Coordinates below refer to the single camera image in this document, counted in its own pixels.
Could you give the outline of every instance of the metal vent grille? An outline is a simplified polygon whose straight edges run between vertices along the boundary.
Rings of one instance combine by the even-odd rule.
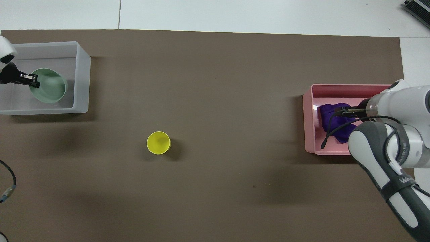
[[[430,0],[406,1],[403,8],[418,21],[430,28]]]

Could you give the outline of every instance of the purple cloth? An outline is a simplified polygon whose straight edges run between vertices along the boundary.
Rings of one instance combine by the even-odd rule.
[[[335,108],[338,107],[351,107],[347,103],[338,103],[338,104],[324,104],[319,107],[319,110],[321,112],[322,117],[322,128],[325,132],[327,132],[327,129],[329,128],[329,120],[332,114],[335,112]],[[335,128],[341,126],[342,124],[345,124],[350,121],[354,121],[355,118],[348,118],[348,117],[341,117],[341,116],[334,116],[332,118],[332,124],[330,125],[330,131],[334,130]],[[333,136],[341,143],[348,142],[349,135],[351,135],[352,131],[357,126],[354,124],[349,124],[346,127],[336,131]]]

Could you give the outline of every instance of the white table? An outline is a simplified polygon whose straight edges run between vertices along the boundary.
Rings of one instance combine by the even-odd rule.
[[[430,30],[402,0],[2,0],[1,29],[160,29],[401,37],[405,79],[430,84]],[[430,169],[415,170],[430,190]]]

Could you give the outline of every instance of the black strap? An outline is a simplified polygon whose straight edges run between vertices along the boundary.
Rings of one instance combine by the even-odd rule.
[[[380,193],[386,202],[392,195],[394,195],[399,190],[407,186],[412,186],[414,184],[417,183],[411,176],[403,174],[391,179],[387,184],[385,184],[385,186],[382,187]]]

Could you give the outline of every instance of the pink plastic bin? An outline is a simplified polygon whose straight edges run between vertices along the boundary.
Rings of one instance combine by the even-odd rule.
[[[340,102],[357,106],[364,99],[370,98],[390,85],[355,85],[355,84],[314,84],[303,95],[304,143],[306,151],[317,155],[350,155],[348,143],[341,144],[333,136],[327,140],[324,149],[321,143],[326,137],[321,123],[319,106],[326,103]]]

